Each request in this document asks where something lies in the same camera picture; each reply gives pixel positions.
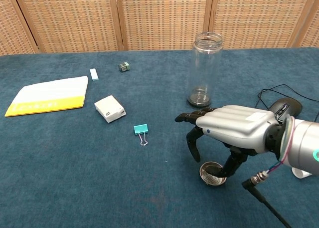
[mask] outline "robotic hand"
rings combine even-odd
[[[230,177],[248,156],[268,151],[282,164],[319,175],[319,123],[288,116],[280,124],[271,111],[235,105],[182,113],[175,121],[195,125],[186,140],[197,162],[200,154],[196,140],[204,134],[230,149],[223,168],[207,168],[206,172],[213,176]]]

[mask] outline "computer mouse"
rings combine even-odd
[[[302,104],[291,97],[285,97],[277,100],[271,107],[269,111],[275,114],[278,121],[283,122],[287,115],[297,117],[301,110],[303,109]]]

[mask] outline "metal mesh strainer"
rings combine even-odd
[[[199,169],[199,174],[200,174],[200,177],[203,179],[203,181],[205,181],[207,185],[211,185],[211,186],[220,186],[224,184],[227,179],[226,177],[220,178],[220,177],[212,176],[211,174],[208,174],[206,172],[206,168],[210,166],[221,167],[221,168],[223,167],[221,164],[217,162],[205,162],[203,165],[201,165]]]

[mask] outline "yellow folder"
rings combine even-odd
[[[23,87],[5,117],[83,107],[88,77],[74,77]]]

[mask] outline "woven screen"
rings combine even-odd
[[[0,0],[0,55],[34,53],[11,0]]]
[[[128,50],[190,49],[203,31],[206,0],[121,2]]]
[[[286,47],[307,0],[218,0],[213,30],[224,47]]]
[[[319,47],[319,9],[306,32],[301,47]]]
[[[110,0],[18,0],[42,52],[117,50]]]

